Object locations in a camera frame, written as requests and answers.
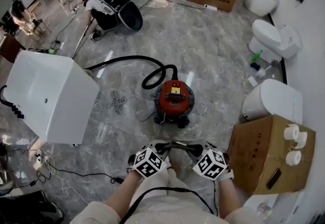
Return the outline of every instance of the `marble floor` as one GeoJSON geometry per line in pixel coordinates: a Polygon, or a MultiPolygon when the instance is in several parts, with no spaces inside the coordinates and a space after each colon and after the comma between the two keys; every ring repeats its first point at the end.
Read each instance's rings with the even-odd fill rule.
{"type": "MultiPolygon", "coordinates": [[[[148,0],[133,0],[139,7],[148,0]]],[[[172,0],[201,7],[186,0],[172,0]]],[[[71,7],[80,0],[74,0],[71,7]]],[[[78,5],[77,13],[72,14],[68,5],[64,9],[58,0],[42,2],[45,9],[37,10],[52,33],[42,35],[43,42],[37,44],[20,34],[17,39],[26,48],[50,47],[57,34],[74,16],[74,20],[57,37],[61,42],[58,55],[72,56],[82,32],[85,29],[84,8],[78,5]]],[[[153,109],[154,90],[143,90],[142,80],[156,66],[140,60],[119,62],[105,68],[101,77],[94,73],[94,80],[100,85],[100,94],[93,107],[83,144],[74,147],[63,144],[43,144],[42,149],[54,158],[60,169],[78,173],[104,172],[112,176],[126,175],[127,159],[137,152],[149,140],[166,137],[178,140],[204,139],[218,147],[227,149],[234,124],[238,123],[243,99],[253,89],[247,79],[254,76],[250,68],[253,54],[247,44],[252,37],[251,25],[256,15],[243,6],[243,0],[237,0],[231,13],[200,10],[180,6],[164,0],[150,1],[141,8],[143,27],[133,33],[121,26],[118,32],[106,34],[100,41],[92,42],[85,37],[75,61],[83,68],[112,57],[125,55],[147,55],[160,60],[165,65],[174,64],[179,70],[179,79],[186,81],[193,74],[191,88],[196,96],[196,104],[190,114],[190,124],[185,129],[175,125],[158,126],[149,117],[144,118],[153,109]],[[127,98],[123,113],[117,115],[111,104],[110,93],[119,91],[127,98]]],[[[262,68],[268,65],[259,61],[262,68]]],[[[5,84],[11,64],[1,61],[0,82],[5,84]]],[[[280,68],[268,70],[266,78],[281,80],[280,68]]],[[[12,112],[0,106],[0,131],[5,143],[11,149],[27,149],[39,143],[38,137],[18,120],[12,112]]],[[[196,190],[212,205],[213,184],[201,178],[190,168],[192,163],[185,152],[172,151],[171,161],[177,164],[178,176],[196,190]]],[[[35,156],[19,151],[9,154],[10,167],[17,171],[17,185],[28,184],[36,180],[35,156]]],[[[47,169],[39,169],[48,176],[47,169]]],[[[42,184],[22,189],[24,193],[43,190],[66,214],[65,223],[78,214],[86,203],[72,189],[74,187],[88,202],[104,201],[118,186],[111,184],[105,176],[79,177],[68,173],[58,173],[42,184]]]]}

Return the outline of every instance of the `black and white marker cube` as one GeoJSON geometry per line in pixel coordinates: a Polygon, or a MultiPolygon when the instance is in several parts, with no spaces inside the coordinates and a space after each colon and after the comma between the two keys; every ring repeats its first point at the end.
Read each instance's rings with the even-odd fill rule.
{"type": "Polygon", "coordinates": [[[148,178],[166,168],[166,164],[150,148],[147,148],[136,155],[133,168],[144,178],[148,178]]]}
{"type": "Polygon", "coordinates": [[[226,168],[222,152],[210,149],[193,167],[193,170],[202,177],[215,180],[226,168]]]}

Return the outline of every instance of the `toilet paper roll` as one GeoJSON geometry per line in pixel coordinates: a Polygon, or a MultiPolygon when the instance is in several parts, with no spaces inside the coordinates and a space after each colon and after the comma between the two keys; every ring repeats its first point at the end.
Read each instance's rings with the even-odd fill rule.
{"type": "Polygon", "coordinates": [[[300,151],[291,151],[286,155],[285,161],[287,165],[293,166],[297,165],[301,160],[301,152],[300,151]]]}
{"type": "Polygon", "coordinates": [[[300,132],[298,134],[298,138],[296,139],[297,145],[295,146],[295,149],[301,149],[304,148],[307,142],[307,132],[300,132]]]}
{"type": "Polygon", "coordinates": [[[283,134],[286,140],[296,140],[299,135],[299,126],[296,124],[290,124],[289,127],[284,130],[283,134]]]}

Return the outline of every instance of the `vacuum wand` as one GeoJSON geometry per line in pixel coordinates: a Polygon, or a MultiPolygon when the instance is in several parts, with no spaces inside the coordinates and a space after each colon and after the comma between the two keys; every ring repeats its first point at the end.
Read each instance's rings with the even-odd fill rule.
{"type": "Polygon", "coordinates": [[[79,45],[80,45],[82,39],[86,36],[86,32],[87,32],[87,30],[88,30],[89,27],[90,27],[90,25],[88,25],[88,26],[86,27],[85,31],[82,33],[82,36],[80,37],[80,40],[79,40],[79,42],[77,43],[77,46],[76,46],[75,52],[74,52],[73,55],[72,55],[72,59],[76,56],[77,49],[78,49],[78,47],[79,47],[79,45]]]}

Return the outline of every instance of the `white toilet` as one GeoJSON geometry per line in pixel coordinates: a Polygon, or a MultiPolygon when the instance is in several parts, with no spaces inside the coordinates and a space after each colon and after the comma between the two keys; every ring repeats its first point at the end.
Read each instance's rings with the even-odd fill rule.
{"type": "Polygon", "coordinates": [[[242,105],[242,115],[251,121],[274,114],[302,124],[303,97],[292,87],[267,79],[246,97],[242,105]]]}
{"type": "Polygon", "coordinates": [[[266,16],[279,3],[279,0],[244,0],[244,6],[259,16],[266,16]]]}
{"type": "Polygon", "coordinates": [[[301,49],[301,39],[298,32],[290,26],[278,30],[275,26],[263,20],[253,23],[254,37],[248,44],[254,53],[262,54],[260,58],[271,63],[273,60],[291,58],[301,49]]]}

